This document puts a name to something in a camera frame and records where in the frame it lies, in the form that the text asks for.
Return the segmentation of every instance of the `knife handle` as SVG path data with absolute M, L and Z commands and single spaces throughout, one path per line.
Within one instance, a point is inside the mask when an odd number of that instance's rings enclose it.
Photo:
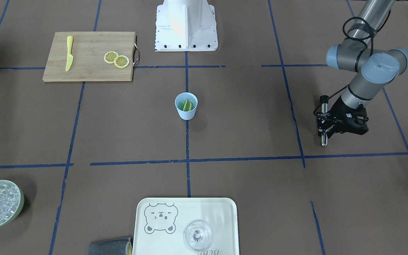
M 67 36 L 67 54 L 72 53 L 73 36 Z

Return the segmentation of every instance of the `white tray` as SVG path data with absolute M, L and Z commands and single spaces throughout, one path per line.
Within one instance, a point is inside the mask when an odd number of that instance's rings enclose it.
M 214 236 L 204 251 L 192 250 L 183 238 L 185 228 L 197 219 L 207 221 Z M 133 255 L 156 254 L 239 255 L 235 203 L 229 198 L 141 200 L 136 208 Z

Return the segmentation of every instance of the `bear face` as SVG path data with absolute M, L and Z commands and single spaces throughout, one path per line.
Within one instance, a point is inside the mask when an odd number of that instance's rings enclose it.
M 177 217 L 178 210 L 174 204 L 155 204 L 146 207 L 144 210 L 144 216 L 146 217 L 146 226 L 144 231 L 147 234 L 152 234 L 154 231 L 166 231 L 168 234 L 174 233 L 175 218 Z

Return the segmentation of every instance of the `light blue joint cap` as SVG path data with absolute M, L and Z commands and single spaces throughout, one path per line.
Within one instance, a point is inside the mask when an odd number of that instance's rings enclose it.
M 332 45 L 327 52 L 327 65 L 336 69 L 340 69 L 338 66 L 338 47 L 340 45 Z
M 405 68 L 407 70 L 408 69 L 408 50 L 404 48 L 395 48 L 393 50 L 399 50 L 400 52 L 404 54 L 405 58 L 407 59 L 407 67 Z
M 398 74 L 400 63 L 387 53 L 375 53 L 361 68 L 363 77 L 371 83 L 384 84 L 390 82 Z

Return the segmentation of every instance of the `cloth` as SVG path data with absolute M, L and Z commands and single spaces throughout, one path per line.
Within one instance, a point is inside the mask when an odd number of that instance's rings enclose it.
M 91 243 L 88 255 L 131 255 L 131 237 Z

